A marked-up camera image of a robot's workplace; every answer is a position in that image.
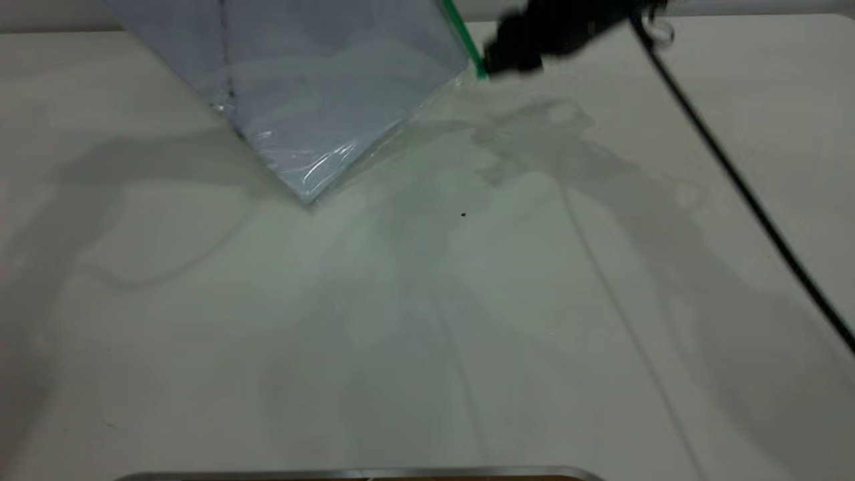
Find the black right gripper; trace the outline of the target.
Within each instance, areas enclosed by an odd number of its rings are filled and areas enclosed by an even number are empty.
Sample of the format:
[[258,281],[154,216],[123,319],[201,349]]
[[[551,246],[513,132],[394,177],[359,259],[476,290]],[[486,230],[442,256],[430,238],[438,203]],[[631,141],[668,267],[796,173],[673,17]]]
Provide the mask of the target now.
[[528,12],[507,12],[482,57],[488,76],[536,73],[540,55],[564,57],[636,13],[665,9],[669,1],[530,1]]

